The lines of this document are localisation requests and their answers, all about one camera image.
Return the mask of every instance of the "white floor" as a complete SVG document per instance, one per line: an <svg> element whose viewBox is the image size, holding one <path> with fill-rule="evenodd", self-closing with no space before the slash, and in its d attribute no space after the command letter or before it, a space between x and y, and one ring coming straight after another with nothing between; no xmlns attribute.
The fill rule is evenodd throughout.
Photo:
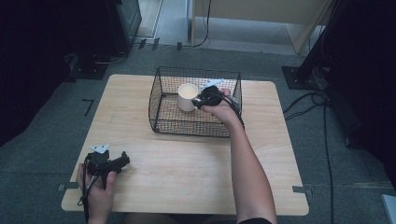
<svg viewBox="0 0 396 224"><path fill-rule="evenodd" d="M138 36L147 38L148 42L159 37L161 45L176 46L177 42L182 42L183 46L191 45L186 25L186 1L163 0L163 6L159 7L161 1L139 0L143 21ZM154 24L157 15L158 24ZM205 38L205 21L206 18L196 19L195 45ZM320 27L312 34L299 55L305 56L309 53L309 48L312 48L318 39L319 31ZM210 18L208 39L200 48L297 55L285 24L265 21Z"/></svg>

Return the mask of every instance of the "wooden table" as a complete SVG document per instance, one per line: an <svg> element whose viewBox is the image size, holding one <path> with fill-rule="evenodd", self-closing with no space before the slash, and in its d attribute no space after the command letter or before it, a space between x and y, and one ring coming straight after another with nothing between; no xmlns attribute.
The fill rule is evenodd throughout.
<svg viewBox="0 0 396 224"><path fill-rule="evenodd" d="M231 182L230 142L211 138L154 133L149 125L153 77L110 77L70 181L91 145L109 144L110 159L126 151L131 163L117 176L114 212L235 214ZM304 216L302 181L283 118L276 86L267 81L242 81L243 119L275 197L278 215ZM68 189L67 211L81 192Z"/></svg>
<svg viewBox="0 0 396 224"><path fill-rule="evenodd" d="M186 0L187 19L190 1ZM290 41L296 53L300 53L316 27L323 24L321 20L329 18L331 3L332 0L216 0L212 1L210 18L286 23ZM208 6L209 0L192 0L192 45L195 44L195 18L206 18Z"/></svg>

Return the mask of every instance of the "black sleeve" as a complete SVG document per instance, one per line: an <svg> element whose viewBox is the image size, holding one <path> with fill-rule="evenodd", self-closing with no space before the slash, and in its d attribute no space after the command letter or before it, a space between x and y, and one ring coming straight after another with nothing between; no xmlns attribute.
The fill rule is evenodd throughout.
<svg viewBox="0 0 396 224"><path fill-rule="evenodd" d="M271 222L263 217L255 217L252 219L241 221L239 224L271 224Z"/></svg>

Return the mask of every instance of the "wire basket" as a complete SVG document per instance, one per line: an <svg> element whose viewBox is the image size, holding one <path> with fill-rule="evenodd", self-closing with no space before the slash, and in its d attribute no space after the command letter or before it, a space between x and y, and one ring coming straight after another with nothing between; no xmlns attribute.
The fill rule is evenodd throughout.
<svg viewBox="0 0 396 224"><path fill-rule="evenodd" d="M224 81L216 85L229 89L240 103L242 113L241 75L239 72L191 68L158 67L148 104L148 119L155 133L173 133L210 137L229 137L228 130L217 118L199 109L185 112L177 106L177 90L184 83L199 87L210 79Z"/></svg>

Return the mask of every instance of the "person's left hand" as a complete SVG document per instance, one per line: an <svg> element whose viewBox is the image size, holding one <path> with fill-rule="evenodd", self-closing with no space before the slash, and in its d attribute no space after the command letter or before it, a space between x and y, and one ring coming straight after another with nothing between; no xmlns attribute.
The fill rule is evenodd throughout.
<svg viewBox="0 0 396 224"><path fill-rule="evenodd" d="M77 182L80 189L82 189L82 176L83 176L83 164L78 166ZM91 180L91 177L86 172L85 186ZM107 176L106 189L102 189L97 179L91 186L90 193L88 194L88 204L90 219L89 223L106 223L108 215L113 208L114 201L114 183L116 181L116 172L110 172Z"/></svg>

